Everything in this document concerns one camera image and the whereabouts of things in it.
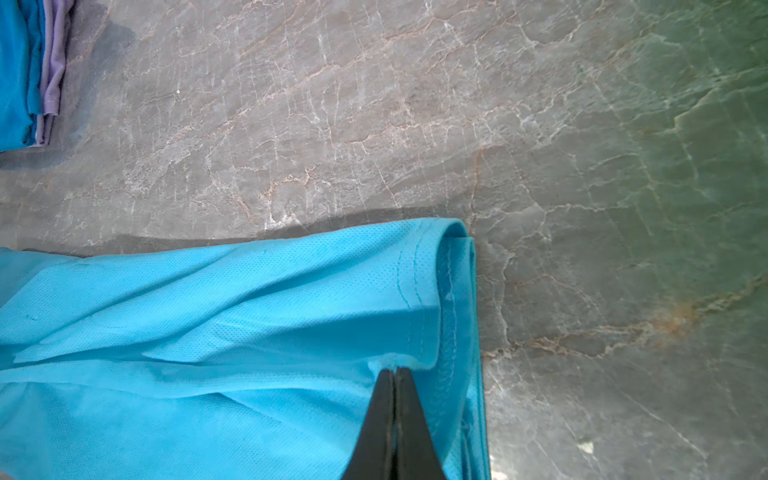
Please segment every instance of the teal fabric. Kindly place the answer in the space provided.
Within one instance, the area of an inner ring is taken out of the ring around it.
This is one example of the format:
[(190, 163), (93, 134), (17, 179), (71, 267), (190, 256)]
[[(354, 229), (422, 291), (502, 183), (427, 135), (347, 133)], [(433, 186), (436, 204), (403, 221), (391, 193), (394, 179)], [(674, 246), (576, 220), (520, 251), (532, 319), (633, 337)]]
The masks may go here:
[(450, 219), (79, 259), (0, 250), (0, 471), (340, 478), (381, 368), (490, 479), (475, 251)]
[(38, 0), (0, 2), (0, 151), (35, 143), (45, 40)]

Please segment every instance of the folded shirt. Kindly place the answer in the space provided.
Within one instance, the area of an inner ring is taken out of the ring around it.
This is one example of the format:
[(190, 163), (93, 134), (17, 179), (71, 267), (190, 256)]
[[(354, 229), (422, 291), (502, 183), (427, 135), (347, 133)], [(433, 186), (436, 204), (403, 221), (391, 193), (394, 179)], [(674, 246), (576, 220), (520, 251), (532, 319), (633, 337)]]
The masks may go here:
[(44, 16), (38, 0), (0, 2), (0, 151), (35, 143)]
[(490, 479), (475, 251), (450, 219), (79, 259), (0, 250), (0, 471), (328, 478), (382, 368), (451, 480)]
[(61, 79), (67, 66), (65, 47), (71, 24), (69, 12), (74, 0), (42, 0), (45, 12), (45, 50), (42, 58), (40, 97), (43, 113), (37, 116), (35, 145), (51, 140), (53, 117), (61, 103)]

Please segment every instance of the gray marble surface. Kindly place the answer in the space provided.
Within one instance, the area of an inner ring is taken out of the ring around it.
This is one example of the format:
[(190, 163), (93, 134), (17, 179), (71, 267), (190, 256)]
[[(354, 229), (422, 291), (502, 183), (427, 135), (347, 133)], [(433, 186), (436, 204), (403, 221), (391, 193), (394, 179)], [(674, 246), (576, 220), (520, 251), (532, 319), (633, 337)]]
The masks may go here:
[(767, 31), (760, 0), (78, 0), (0, 244), (458, 217), (494, 480), (768, 479)]

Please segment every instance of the stacked clothes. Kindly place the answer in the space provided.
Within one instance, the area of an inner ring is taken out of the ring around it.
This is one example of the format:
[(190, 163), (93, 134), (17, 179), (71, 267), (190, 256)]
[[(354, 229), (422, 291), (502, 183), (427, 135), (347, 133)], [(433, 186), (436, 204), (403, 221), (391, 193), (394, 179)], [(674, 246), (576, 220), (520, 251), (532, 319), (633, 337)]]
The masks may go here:
[(0, 151), (50, 141), (73, 2), (0, 2)]

